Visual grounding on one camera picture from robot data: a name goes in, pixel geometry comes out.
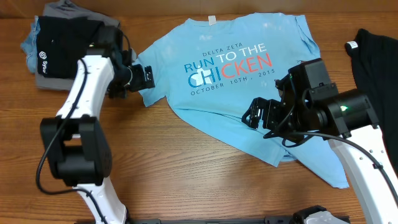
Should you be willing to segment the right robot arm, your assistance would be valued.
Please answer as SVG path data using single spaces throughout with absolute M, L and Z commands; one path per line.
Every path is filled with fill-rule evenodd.
M 332 82 L 277 80 L 281 99 L 256 98 L 242 117 L 292 147 L 311 137 L 330 143 L 353 185 L 368 223 L 397 223 L 397 176 L 386 154 L 373 106 L 358 90 L 339 93 Z

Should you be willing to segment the black unfolded shirt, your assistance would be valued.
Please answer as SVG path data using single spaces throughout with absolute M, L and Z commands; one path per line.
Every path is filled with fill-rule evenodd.
M 345 49 L 357 89 L 371 101 L 389 160 L 397 170 L 397 40 L 359 29 Z

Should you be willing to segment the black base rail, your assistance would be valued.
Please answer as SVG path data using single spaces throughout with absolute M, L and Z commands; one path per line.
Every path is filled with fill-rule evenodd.
M 133 220 L 132 224 L 289 224 L 290 216 L 273 216 L 265 218 L 239 218 L 239 219 L 219 219 L 219 220 L 160 220 L 146 219 Z

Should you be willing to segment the folded blue denim garment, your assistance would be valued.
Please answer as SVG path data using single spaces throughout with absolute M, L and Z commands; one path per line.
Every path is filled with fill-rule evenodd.
M 26 39 L 20 44 L 20 48 L 26 54 L 25 62 L 30 73 L 35 73 L 37 69 L 37 35 L 40 32 L 39 17 L 35 16 L 33 23 L 30 24 L 30 32 Z

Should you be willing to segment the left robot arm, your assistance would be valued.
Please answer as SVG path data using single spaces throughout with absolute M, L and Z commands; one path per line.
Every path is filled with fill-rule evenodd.
M 110 179 L 113 159 L 99 117 L 106 95 L 154 86 L 150 66 L 125 66 L 102 55 L 79 59 L 65 103 L 40 123 L 45 151 L 35 174 L 37 188 L 47 195 L 76 192 L 95 223 L 132 223 Z

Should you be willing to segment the light blue printed t-shirt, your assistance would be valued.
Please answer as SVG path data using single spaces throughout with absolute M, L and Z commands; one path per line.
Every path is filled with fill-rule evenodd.
M 332 187 L 349 186 L 329 144 L 315 137 L 287 148 L 241 118 L 253 99 L 278 99 L 276 79 L 320 56 L 305 16 L 254 13 L 230 21 L 186 20 L 139 54 L 155 86 L 141 91 L 151 106 L 165 98 L 174 113 L 205 134 L 272 166 L 298 160 Z

